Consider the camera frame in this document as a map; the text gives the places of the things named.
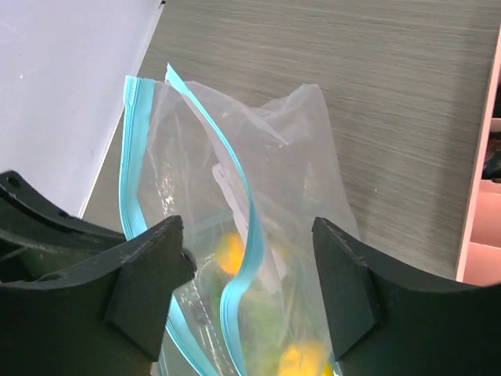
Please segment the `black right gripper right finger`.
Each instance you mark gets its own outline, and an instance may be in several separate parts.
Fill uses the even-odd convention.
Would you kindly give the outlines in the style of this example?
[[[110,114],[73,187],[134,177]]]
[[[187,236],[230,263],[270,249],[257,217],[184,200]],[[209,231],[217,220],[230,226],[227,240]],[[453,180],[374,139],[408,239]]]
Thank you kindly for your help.
[[[316,218],[333,357],[343,375],[497,375],[500,287],[417,269]]]

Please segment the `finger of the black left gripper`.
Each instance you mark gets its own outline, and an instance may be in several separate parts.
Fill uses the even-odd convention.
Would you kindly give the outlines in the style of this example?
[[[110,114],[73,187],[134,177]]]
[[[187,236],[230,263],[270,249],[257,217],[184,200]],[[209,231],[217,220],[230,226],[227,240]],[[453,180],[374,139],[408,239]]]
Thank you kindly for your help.
[[[69,215],[13,171],[1,174],[1,281],[35,281],[125,242]]]

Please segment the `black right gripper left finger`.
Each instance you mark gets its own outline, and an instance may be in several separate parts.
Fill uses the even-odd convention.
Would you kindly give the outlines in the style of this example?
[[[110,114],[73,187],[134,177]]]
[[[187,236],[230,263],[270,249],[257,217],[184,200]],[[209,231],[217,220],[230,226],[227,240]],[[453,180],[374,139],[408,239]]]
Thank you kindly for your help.
[[[195,271],[180,216],[40,276],[25,252],[1,246],[2,374],[150,373],[171,296]]]

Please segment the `yellow green mango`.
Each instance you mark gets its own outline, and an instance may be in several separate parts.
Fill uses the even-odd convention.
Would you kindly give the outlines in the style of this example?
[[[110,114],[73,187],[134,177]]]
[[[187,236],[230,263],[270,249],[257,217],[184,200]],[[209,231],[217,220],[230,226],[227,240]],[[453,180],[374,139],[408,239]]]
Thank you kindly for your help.
[[[227,274],[235,276],[242,265],[245,244],[237,232],[222,236],[215,249],[214,257],[218,266]]]

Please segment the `clear zip top bag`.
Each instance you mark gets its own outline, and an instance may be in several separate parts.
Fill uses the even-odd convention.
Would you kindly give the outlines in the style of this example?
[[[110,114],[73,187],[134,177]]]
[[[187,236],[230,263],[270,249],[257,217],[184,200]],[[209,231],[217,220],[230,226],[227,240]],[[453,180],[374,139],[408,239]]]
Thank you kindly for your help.
[[[163,81],[126,77],[123,101],[118,201],[124,235],[137,237],[178,215],[196,266],[193,279],[171,296],[160,372],[249,375],[238,312],[241,298],[259,280],[290,318],[284,351],[296,342],[321,342],[332,375],[338,375],[312,225],[324,217],[351,235],[358,228],[320,87],[302,85],[249,107],[183,81],[169,67]],[[214,252],[231,232],[241,236],[245,253],[221,294],[218,339],[216,321],[202,302],[201,279],[225,273]]]

